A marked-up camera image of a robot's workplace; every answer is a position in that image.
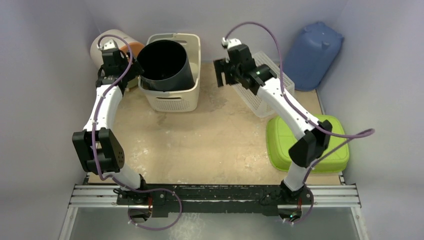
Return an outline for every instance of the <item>cable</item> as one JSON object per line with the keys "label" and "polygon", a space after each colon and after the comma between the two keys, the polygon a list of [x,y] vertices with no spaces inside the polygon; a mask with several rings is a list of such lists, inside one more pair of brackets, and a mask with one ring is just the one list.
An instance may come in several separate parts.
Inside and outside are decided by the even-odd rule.
{"label": "cable", "polygon": [[311,189],[309,187],[307,187],[307,185],[306,185],[306,180],[307,180],[309,174],[311,173],[311,170],[318,163],[320,163],[323,159],[325,159],[326,157],[328,157],[329,155],[331,155],[332,153],[334,153],[339,148],[341,148],[342,146],[346,145],[347,143],[349,143],[353,139],[360,139],[360,138],[368,137],[368,136],[372,135],[376,130],[374,128],[369,128],[369,129],[366,129],[364,131],[361,131],[361,132],[359,132],[359,133],[357,133],[355,135],[344,135],[344,134],[337,134],[337,133],[333,133],[333,132],[327,131],[327,130],[323,129],[322,127],[320,127],[319,125],[317,125],[314,122],[312,122],[305,114],[303,114],[302,111],[300,111],[295,105],[293,105],[293,103],[289,100],[289,98],[287,97],[287,95],[285,93],[286,88],[284,87],[284,81],[283,81],[283,76],[284,76],[284,73],[283,73],[283,55],[281,54],[280,46],[278,44],[278,41],[277,41],[276,36],[271,32],[271,30],[269,28],[267,28],[266,26],[264,26],[261,23],[255,22],[255,21],[246,21],[246,22],[242,22],[242,23],[236,25],[235,27],[233,27],[227,33],[227,35],[225,36],[225,39],[228,39],[228,37],[230,36],[231,33],[234,32],[234,30],[238,29],[239,27],[241,27],[243,25],[256,25],[256,26],[259,26],[259,27],[263,28],[265,31],[267,31],[269,33],[269,35],[271,36],[271,38],[273,39],[273,41],[275,43],[275,46],[277,48],[278,57],[279,57],[279,74],[280,74],[280,78],[281,78],[280,79],[281,93],[282,93],[285,101],[288,103],[288,105],[290,105],[290,107],[293,110],[295,110],[300,116],[302,116],[302,118],[304,118],[307,123],[309,123],[312,126],[314,126],[320,132],[322,132],[324,134],[327,134],[327,135],[330,135],[330,136],[347,139],[346,141],[342,142],[340,145],[336,146],[334,149],[332,149],[331,151],[329,151],[327,154],[325,154],[324,156],[320,157],[319,159],[314,160],[310,164],[310,166],[309,166],[309,168],[308,168],[308,170],[306,172],[306,175],[305,175],[305,177],[303,179],[303,184],[304,184],[305,188],[310,192],[310,196],[311,196],[312,202],[310,204],[310,208],[308,209],[308,211],[305,213],[305,215],[302,218],[300,218],[296,222],[291,222],[292,225],[295,224],[295,223],[297,224],[297,223],[302,222],[311,213],[312,208],[314,206],[314,195],[312,194]]}
{"label": "cable", "polygon": [[156,192],[156,191],[165,191],[165,192],[171,193],[173,196],[175,196],[175,198],[178,200],[178,203],[179,203],[179,213],[178,213],[178,216],[176,217],[175,221],[173,221],[168,226],[164,226],[164,227],[149,227],[149,226],[140,225],[140,224],[134,222],[131,219],[130,212],[128,210],[129,222],[132,223],[132,224],[134,224],[135,226],[137,226],[139,228],[142,228],[142,229],[153,230],[153,231],[165,230],[165,229],[168,229],[168,228],[174,226],[178,222],[178,220],[181,218],[181,215],[183,214],[183,204],[181,203],[181,199],[177,196],[177,194],[175,194],[175,192],[173,192],[173,191],[171,191],[169,189],[166,189],[166,188],[155,188],[155,189],[149,189],[149,190],[138,190],[138,189],[134,189],[134,188],[132,188],[130,186],[127,186],[127,185],[123,184],[122,182],[120,182],[119,180],[117,180],[116,178],[114,178],[112,175],[103,176],[102,169],[100,167],[99,158],[97,156],[97,149],[95,147],[96,146],[96,124],[97,124],[97,117],[99,116],[99,112],[100,112],[100,107],[102,106],[102,102],[103,102],[104,96],[106,96],[106,94],[113,87],[115,87],[122,80],[122,78],[124,78],[124,76],[130,70],[131,65],[133,64],[133,50],[131,49],[130,44],[128,44],[128,42],[125,41],[125,39],[123,39],[122,37],[117,36],[117,35],[113,35],[113,34],[105,34],[105,35],[103,35],[103,36],[101,36],[99,38],[99,40],[97,42],[97,45],[100,46],[102,39],[108,38],[108,37],[119,39],[119,40],[121,40],[126,45],[126,47],[128,48],[128,51],[129,51],[129,61],[128,61],[128,66],[126,66],[126,68],[123,71],[123,73],[109,87],[107,87],[106,90],[103,92],[102,97],[99,98],[98,103],[97,103],[97,106],[95,107],[95,111],[94,111],[94,115],[93,115],[93,122],[92,122],[92,130],[91,130],[91,144],[93,146],[92,149],[93,149],[94,162],[95,162],[95,166],[96,166],[96,169],[97,169],[97,174],[98,174],[98,176],[100,177],[100,179],[102,181],[104,181],[104,180],[112,177],[112,180],[116,184],[118,184],[122,188],[126,188],[126,189],[128,189],[130,191],[133,191],[135,193],[147,194],[147,193]]}

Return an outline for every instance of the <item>black bucket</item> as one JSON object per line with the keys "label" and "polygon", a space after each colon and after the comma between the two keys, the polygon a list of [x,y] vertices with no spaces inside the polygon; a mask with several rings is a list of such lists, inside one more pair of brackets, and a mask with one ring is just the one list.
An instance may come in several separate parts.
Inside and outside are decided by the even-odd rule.
{"label": "black bucket", "polygon": [[145,46],[137,56],[144,70],[143,83],[153,91],[181,91],[195,86],[189,58],[176,41],[158,40]]}

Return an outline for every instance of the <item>laundry basket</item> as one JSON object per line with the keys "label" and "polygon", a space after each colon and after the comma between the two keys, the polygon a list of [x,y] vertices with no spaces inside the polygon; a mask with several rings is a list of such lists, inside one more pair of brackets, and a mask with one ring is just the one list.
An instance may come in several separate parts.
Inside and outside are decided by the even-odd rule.
{"label": "laundry basket", "polygon": [[201,52],[200,39],[195,34],[163,33],[149,37],[147,44],[158,40],[171,40],[181,44],[188,55],[194,87],[181,91],[152,91],[139,80],[138,87],[145,94],[150,106],[159,112],[182,113],[196,109],[200,91]]}
{"label": "laundry basket", "polygon": [[[264,52],[257,52],[253,54],[252,57],[254,58],[254,62],[257,66],[262,64],[268,65],[269,68],[277,74],[277,77],[280,78],[279,67]],[[284,73],[283,75],[285,90],[294,97],[295,83]],[[250,90],[245,89],[241,84],[235,84],[233,85],[233,88],[257,117],[265,118],[275,112],[264,100],[262,100],[259,96],[254,95]]]}

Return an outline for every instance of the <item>white wall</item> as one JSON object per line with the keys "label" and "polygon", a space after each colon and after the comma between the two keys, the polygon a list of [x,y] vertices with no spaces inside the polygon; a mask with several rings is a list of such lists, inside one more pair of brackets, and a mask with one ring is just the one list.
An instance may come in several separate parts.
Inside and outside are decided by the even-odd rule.
{"label": "white wall", "polygon": [[0,239],[57,239],[83,171],[72,145],[94,102],[83,0],[0,1]]}
{"label": "white wall", "polygon": [[[99,29],[120,29],[146,43],[158,33],[194,33],[200,37],[202,60],[222,58],[221,38],[235,25],[257,21],[269,27],[286,53],[300,29],[316,21],[331,25],[347,0],[86,0]],[[257,26],[232,35],[255,53],[278,59],[274,43]]]}
{"label": "white wall", "polygon": [[424,1],[349,0],[345,41],[319,92],[348,133],[346,180],[356,183],[372,239],[424,239]]}

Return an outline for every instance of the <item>white perforated basket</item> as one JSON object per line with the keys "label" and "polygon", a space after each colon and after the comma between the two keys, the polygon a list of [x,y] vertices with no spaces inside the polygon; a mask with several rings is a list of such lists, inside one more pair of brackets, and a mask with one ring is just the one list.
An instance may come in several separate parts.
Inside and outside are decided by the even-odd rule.
{"label": "white perforated basket", "polygon": [[181,44],[187,52],[191,73],[195,81],[194,87],[182,91],[152,91],[143,88],[138,81],[138,87],[145,94],[150,106],[159,112],[182,113],[197,108],[200,92],[200,39],[195,34],[163,33],[149,37],[147,44],[158,40],[172,40]]}
{"label": "white perforated basket", "polygon": [[[269,68],[271,68],[271,70],[277,74],[277,77],[281,79],[279,67],[265,53],[260,51],[253,54],[252,57],[254,58],[256,66],[260,66],[262,64],[268,65]],[[290,80],[290,78],[284,73],[283,75],[283,84],[285,90],[294,97],[295,83]],[[265,118],[275,112],[264,100],[254,95],[250,90],[245,89],[241,84],[233,85],[233,88],[257,117]]]}

